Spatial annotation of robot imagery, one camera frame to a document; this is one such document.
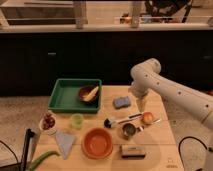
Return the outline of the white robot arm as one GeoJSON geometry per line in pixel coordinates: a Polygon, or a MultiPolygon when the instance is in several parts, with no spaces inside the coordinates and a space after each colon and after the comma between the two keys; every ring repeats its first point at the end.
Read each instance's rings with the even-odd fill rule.
{"type": "Polygon", "coordinates": [[[212,131],[203,171],[213,171],[213,96],[171,81],[159,75],[161,64],[150,58],[131,68],[132,94],[142,99],[149,89],[173,101],[212,131]]]}

